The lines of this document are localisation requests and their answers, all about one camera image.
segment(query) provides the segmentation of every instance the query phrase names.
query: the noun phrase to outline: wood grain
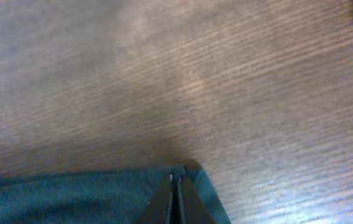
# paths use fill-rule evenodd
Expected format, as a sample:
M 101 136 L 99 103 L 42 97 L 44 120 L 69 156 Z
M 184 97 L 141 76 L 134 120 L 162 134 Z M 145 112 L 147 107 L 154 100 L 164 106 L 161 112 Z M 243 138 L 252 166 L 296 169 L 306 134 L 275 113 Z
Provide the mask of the wood grain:
M 0 1 L 0 177 L 190 159 L 233 223 L 353 223 L 353 0 Z

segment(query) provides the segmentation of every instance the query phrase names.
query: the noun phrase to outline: wooden surface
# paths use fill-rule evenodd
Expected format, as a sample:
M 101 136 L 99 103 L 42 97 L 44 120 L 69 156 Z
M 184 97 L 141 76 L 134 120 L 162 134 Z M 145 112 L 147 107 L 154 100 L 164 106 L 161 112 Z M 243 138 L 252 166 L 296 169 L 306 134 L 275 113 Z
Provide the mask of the wooden surface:
M 0 177 L 188 159 L 233 223 L 353 223 L 353 0 L 0 1 Z

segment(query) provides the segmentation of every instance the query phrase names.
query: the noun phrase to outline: blue cloth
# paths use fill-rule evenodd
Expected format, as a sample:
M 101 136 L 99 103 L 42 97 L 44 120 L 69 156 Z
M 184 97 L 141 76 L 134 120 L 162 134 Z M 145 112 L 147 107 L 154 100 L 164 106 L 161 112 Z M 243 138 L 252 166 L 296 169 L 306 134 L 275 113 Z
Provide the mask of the blue cloth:
M 230 223 L 203 170 L 185 166 L 0 180 L 0 223 L 133 223 L 169 174 L 194 183 L 216 223 Z

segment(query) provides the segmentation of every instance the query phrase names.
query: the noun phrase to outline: cloth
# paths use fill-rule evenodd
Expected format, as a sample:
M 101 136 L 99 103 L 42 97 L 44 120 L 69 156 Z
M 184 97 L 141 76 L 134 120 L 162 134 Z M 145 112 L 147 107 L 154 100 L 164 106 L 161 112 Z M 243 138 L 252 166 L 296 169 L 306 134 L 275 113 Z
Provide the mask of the cloth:
M 216 223 L 230 223 L 203 170 L 183 165 L 0 180 L 0 223 L 134 223 L 164 175 L 188 176 Z

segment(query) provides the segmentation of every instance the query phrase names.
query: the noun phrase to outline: glossy wooden surface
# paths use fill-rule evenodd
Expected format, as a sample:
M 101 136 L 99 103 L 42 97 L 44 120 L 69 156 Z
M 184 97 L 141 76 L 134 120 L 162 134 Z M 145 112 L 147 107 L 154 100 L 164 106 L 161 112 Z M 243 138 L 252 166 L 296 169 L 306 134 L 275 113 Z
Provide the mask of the glossy wooden surface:
M 353 223 L 353 0 L 0 1 L 0 177 L 188 159 L 233 223 Z

